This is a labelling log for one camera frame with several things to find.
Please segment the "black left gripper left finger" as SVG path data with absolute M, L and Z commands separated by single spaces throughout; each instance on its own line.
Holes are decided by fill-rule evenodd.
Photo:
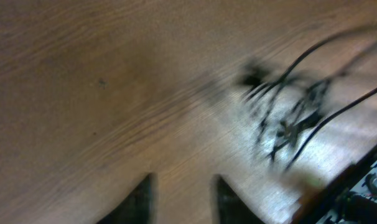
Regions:
M 154 174 L 147 174 L 112 211 L 96 224 L 151 224 Z

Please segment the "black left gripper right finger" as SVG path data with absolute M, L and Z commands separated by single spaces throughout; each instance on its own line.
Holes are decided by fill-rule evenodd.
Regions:
M 213 222 L 217 224 L 264 224 L 242 201 L 222 175 L 214 178 Z

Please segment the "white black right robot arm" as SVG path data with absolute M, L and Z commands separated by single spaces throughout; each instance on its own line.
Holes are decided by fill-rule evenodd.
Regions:
M 377 144 L 299 210 L 292 223 L 377 224 Z

